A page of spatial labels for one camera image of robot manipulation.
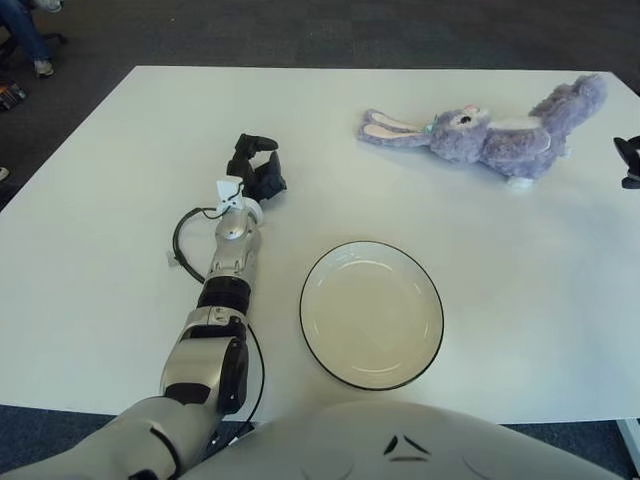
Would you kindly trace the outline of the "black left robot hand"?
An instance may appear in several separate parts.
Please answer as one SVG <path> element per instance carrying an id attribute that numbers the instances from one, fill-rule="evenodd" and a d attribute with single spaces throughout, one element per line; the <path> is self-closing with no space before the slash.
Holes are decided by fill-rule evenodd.
<path id="1" fill-rule="evenodd" d="M 267 137 L 248 134 L 239 136 L 234 155 L 227 163 L 226 174 L 242 179 L 245 197 L 261 202 L 287 189 L 282 176 L 278 148 L 278 143 Z M 269 152 L 269 160 L 254 168 L 251 160 L 259 152 Z"/>

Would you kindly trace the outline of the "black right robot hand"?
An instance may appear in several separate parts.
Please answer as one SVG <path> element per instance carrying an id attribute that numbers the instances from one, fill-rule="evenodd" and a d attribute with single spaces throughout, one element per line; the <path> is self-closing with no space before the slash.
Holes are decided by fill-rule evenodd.
<path id="1" fill-rule="evenodd" d="M 621 180 L 621 187 L 627 190 L 640 188 L 640 136 L 627 140 L 614 137 L 614 146 L 627 166 L 626 176 Z"/>

